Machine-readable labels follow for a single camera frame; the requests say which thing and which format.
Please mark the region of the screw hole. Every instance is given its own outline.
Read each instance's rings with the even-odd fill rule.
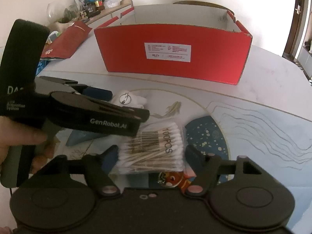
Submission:
[[[146,194],[141,194],[140,199],[147,200],[149,197]]]

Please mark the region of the fish illustration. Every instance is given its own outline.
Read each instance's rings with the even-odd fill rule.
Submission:
[[[179,101],[176,101],[174,102],[171,106],[168,106],[167,109],[168,111],[166,112],[165,115],[159,115],[157,113],[151,115],[152,117],[154,118],[157,118],[157,119],[165,119],[165,118],[169,118],[171,116],[174,116],[176,114],[180,114],[180,108],[182,106],[182,103],[179,102]]]
[[[184,193],[191,184],[190,177],[183,172],[165,172],[158,175],[158,184],[166,188],[179,187]]]

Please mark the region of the door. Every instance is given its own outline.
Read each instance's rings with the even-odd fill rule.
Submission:
[[[284,53],[291,54],[294,51],[294,46],[296,44],[298,35],[299,35],[299,28],[302,21],[302,9],[304,6],[305,0],[296,0],[294,6],[294,16],[291,23],[291,30],[288,35],[288,40],[286,43],[286,47]]]

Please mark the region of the cotton swab package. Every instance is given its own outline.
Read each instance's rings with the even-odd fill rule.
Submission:
[[[119,174],[180,172],[185,167],[182,129],[175,119],[147,125],[119,147]]]

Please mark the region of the human hand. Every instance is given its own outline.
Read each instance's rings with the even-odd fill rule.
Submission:
[[[9,227],[4,227],[4,228],[0,227],[0,234],[12,234],[12,233],[13,232]]]
[[[38,145],[46,140],[47,135],[43,131],[0,116],[0,170],[10,146]],[[34,157],[31,173],[36,173],[47,163],[48,158],[53,158],[56,143],[56,140],[47,143],[43,155]]]

